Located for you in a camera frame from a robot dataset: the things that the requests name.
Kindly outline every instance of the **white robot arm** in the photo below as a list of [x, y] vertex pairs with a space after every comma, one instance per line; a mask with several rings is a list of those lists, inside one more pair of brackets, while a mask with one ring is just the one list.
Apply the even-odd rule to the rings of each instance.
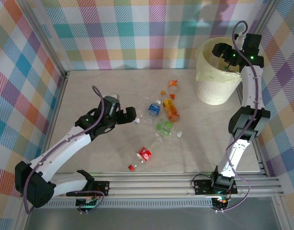
[[135, 108], [120, 110], [119, 100], [106, 96], [98, 108], [81, 116], [75, 126], [53, 147], [29, 163], [24, 161], [15, 167], [15, 187], [34, 206], [45, 205], [52, 197], [72, 191], [94, 191], [102, 189], [107, 195], [109, 182], [95, 182], [84, 170], [71, 175], [55, 175], [56, 171], [78, 150], [92, 142], [97, 136], [113, 129], [116, 124], [125, 124], [136, 118]]
[[[261, 76], [263, 73], [263, 69], [260, 66], [254, 66], [257, 76], [258, 76], [258, 83], [259, 86], [261, 85]], [[242, 107], [250, 107], [254, 108], [255, 106], [255, 81], [253, 78], [253, 72], [251, 67], [246, 66], [241, 71], [241, 78], [243, 81], [243, 101], [242, 101]], [[259, 105], [258, 109], [261, 110], [264, 108], [264, 103], [262, 100], [262, 88], [259, 87]], [[234, 141], [235, 137], [237, 135], [230, 135], [230, 141], [229, 143], [232, 143]], [[239, 139], [237, 143], [235, 143], [230, 149], [229, 149], [229, 157], [230, 161], [232, 162], [234, 169], [237, 168], [237, 165], [242, 158], [242, 155], [245, 151], [245, 149], [250, 145], [251, 140], [247, 139]], [[229, 161], [227, 160], [227, 155], [225, 154], [222, 161], [218, 164], [218, 172], [219, 174], [226, 176], [226, 177], [234, 177], [235, 174], [231, 169], [231, 166], [229, 164]]]

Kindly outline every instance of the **marble floor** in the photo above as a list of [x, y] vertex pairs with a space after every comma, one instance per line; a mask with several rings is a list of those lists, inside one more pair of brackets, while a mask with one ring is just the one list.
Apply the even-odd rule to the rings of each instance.
[[[100, 99], [92, 90], [99, 88], [103, 95], [120, 95], [121, 109], [134, 106], [142, 108], [161, 100], [160, 91], [167, 90], [168, 81], [176, 79], [179, 91], [174, 100], [181, 119], [176, 128], [183, 132], [181, 138], [169, 137], [153, 151], [152, 158], [137, 168], [138, 172], [211, 172], [221, 161], [228, 145], [228, 122], [239, 109], [240, 102], [234, 92], [222, 105], [207, 105], [195, 95], [195, 70], [89, 70], [72, 71], [61, 103], [51, 146], [59, 141], [74, 122], [92, 108]], [[167, 118], [162, 109], [159, 114]], [[125, 124], [104, 135], [72, 156], [58, 171], [75, 172], [84, 169], [90, 173], [129, 172], [128, 165], [136, 158], [136, 152], [154, 141], [156, 129], [142, 124]], [[238, 172], [258, 172], [259, 166], [252, 145], [244, 153]]]

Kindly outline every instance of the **checkered backdrop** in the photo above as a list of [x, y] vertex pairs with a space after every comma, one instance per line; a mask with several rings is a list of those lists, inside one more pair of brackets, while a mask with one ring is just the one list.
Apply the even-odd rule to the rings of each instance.
[[259, 137], [294, 218], [294, 0], [281, 0], [262, 35], [263, 101], [271, 118]]
[[60, 83], [15, 0], [0, 1], [0, 230], [18, 217], [14, 167], [40, 154]]
[[29, 0], [63, 66], [194, 69], [196, 49], [256, 25], [267, 0]]

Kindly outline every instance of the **trash bin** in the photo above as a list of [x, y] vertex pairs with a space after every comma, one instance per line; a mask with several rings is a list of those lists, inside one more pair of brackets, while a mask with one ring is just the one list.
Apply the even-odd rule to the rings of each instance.
[[225, 103], [242, 81], [238, 73], [239, 66], [230, 66], [231, 72], [229, 72], [226, 69], [228, 64], [223, 58], [212, 54], [217, 43], [233, 44], [229, 37], [211, 38], [195, 54], [197, 59], [195, 93], [201, 101], [211, 105]]

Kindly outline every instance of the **bottle cap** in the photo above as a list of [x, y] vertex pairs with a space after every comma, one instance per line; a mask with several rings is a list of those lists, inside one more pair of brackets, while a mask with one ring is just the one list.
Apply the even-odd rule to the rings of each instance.
[[110, 96], [110, 97], [114, 97], [114, 98], [116, 98], [117, 100], [119, 100], [119, 98], [120, 98], [119, 94], [117, 94], [117, 93], [110, 94], [109, 96]]
[[182, 131], [178, 131], [178, 133], [176, 134], [176, 136], [177, 136], [178, 138], [180, 138], [180, 137], [182, 136], [182, 134], [183, 134]]
[[128, 166], [128, 169], [130, 169], [130, 171], [134, 171], [135, 170], [135, 168], [132, 165], [129, 165]]

